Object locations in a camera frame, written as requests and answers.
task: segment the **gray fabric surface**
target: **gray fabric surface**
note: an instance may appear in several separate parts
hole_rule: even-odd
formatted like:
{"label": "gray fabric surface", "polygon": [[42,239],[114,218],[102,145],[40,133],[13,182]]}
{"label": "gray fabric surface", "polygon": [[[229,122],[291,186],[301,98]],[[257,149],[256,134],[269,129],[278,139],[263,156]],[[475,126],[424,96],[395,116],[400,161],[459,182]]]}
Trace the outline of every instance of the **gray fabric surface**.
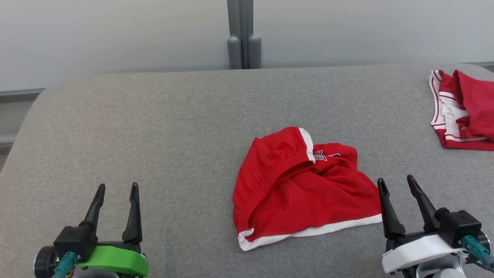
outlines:
{"label": "gray fabric surface", "polygon": [[464,64],[379,65],[103,75],[48,89],[0,174],[2,276],[31,277],[37,251],[83,219],[100,183],[99,238],[120,239],[135,181],[150,277],[385,277],[380,224],[238,247],[240,164],[254,137],[292,125],[356,147],[409,232],[423,226],[413,174],[436,207],[469,211],[494,237],[494,152],[443,149],[429,125],[430,70],[456,68],[494,80]]}

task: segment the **teal connector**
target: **teal connector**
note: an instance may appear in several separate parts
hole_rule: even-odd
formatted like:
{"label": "teal connector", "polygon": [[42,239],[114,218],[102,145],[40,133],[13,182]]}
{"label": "teal connector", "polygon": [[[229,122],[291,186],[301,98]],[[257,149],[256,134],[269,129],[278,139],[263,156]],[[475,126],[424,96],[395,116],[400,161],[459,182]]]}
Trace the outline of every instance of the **teal connector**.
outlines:
{"label": "teal connector", "polygon": [[464,237],[461,241],[461,246],[463,246],[468,253],[479,259],[485,267],[494,269],[494,257],[491,256],[489,250],[480,244],[473,236],[467,235]]}
{"label": "teal connector", "polygon": [[67,252],[55,268],[55,275],[52,278],[65,278],[76,266],[77,255],[74,252]]}

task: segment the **gray floor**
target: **gray floor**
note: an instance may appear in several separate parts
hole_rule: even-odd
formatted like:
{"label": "gray floor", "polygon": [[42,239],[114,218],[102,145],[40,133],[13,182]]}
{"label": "gray floor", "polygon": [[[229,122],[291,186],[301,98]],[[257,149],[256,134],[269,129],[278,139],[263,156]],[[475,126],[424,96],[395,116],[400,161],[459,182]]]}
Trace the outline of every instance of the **gray floor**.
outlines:
{"label": "gray floor", "polygon": [[[471,63],[474,65],[481,66],[492,72],[494,72],[493,62],[485,63]],[[25,101],[7,100],[2,101],[0,99],[0,138],[6,135],[15,135],[21,128],[22,122],[26,117],[31,105],[34,103],[34,99],[29,99]],[[0,171],[5,164],[8,156],[9,148],[0,145]]]}

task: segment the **printed logo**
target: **printed logo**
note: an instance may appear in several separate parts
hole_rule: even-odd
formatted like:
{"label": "printed logo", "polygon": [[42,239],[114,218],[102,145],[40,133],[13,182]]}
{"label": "printed logo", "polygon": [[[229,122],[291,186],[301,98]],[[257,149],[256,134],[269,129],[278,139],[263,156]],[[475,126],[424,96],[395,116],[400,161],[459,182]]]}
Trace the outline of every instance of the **printed logo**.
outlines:
{"label": "printed logo", "polygon": [[[334,154],[328,155],[328,156],[340,157],[341,155],[339,153],[334,153]],[[328,160],[328,158],[325,155],[323,155],[323,151],[321,151],[321,150],[314,152],[314,159],[315,160],[324,160],[324,161]]]}

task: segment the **folded red shorts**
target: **folded red shorts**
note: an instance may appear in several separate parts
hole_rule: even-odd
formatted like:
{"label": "folded red shorts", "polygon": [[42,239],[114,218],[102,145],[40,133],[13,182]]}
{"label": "folded red shorts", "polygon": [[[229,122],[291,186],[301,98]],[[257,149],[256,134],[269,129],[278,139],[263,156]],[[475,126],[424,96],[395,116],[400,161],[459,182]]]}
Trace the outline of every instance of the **folded red shorts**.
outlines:
{"label": "folded red shorts", "polygon": [[378,194],[353,147],[313,145],[298,127],[255,138],[233,193],[240,248],[379,223]]}
{"label": "folded red shorts", "polygon": [[494,150],[494,82],[435,70],[429,85],[435,101],[431,125],[443,147]]}

